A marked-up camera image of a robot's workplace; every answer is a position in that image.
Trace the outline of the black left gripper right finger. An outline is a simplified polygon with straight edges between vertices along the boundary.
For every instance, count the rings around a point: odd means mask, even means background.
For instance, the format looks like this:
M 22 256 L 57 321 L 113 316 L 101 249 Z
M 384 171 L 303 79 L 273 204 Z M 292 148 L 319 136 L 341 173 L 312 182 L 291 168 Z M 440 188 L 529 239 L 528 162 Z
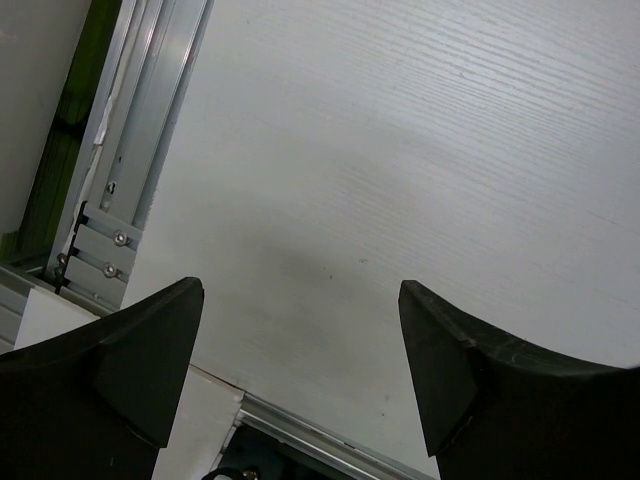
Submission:
M 639 371 L 573 358 L 414 280 L 399 317 L 427 453 L 444 479 L 635 479 Z

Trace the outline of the aluminium frame rail front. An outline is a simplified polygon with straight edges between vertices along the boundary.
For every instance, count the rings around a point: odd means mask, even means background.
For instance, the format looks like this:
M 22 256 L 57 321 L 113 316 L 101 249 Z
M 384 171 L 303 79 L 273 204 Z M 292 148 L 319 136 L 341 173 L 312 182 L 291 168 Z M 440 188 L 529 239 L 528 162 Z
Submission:
M 250 394 L 241 401 L 237 422 L 353 479 L 433 479 Z

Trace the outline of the aluminium frame rail left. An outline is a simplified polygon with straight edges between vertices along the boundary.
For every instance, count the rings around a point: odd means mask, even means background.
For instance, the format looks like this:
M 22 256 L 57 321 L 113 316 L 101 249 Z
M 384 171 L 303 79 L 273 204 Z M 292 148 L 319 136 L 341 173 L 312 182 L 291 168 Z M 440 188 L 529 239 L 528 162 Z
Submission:
M 120 308 L 212 2 L 125 1 L 46 276 L 97 315 Z

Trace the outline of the aluminium frame rail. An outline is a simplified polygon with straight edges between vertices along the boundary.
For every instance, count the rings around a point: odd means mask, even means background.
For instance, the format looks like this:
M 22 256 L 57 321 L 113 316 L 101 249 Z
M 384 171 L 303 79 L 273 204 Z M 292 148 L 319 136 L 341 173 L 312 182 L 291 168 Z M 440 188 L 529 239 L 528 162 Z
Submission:
M 250 394 L 241 401 L 237 422 L 353 479 L 433 479 Z
M 97 315 L 120 308 L 212 2 L 125 1 L 46 276 Z

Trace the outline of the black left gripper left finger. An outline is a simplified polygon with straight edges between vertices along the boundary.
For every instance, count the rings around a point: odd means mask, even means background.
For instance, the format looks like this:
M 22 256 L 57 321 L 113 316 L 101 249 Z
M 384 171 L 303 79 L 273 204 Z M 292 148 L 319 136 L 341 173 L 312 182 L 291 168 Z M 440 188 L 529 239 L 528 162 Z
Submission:
M 204 288 L 183 278 L 1 357 L 4 479 L 149 479 L 167 447 Z

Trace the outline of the white foam board panel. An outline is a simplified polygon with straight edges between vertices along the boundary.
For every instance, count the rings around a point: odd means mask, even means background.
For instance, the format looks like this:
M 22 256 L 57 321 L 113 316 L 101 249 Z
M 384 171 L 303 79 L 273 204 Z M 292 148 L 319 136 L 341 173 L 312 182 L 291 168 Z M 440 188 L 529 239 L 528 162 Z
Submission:
M 97 319 L 80 306 L 44 289 L 30 290 L 14 347 L 53 338 Z M 167 447 L 154 479 L 200 479 L 216 463 L 240 408 L 243 393 L 190 367 Z

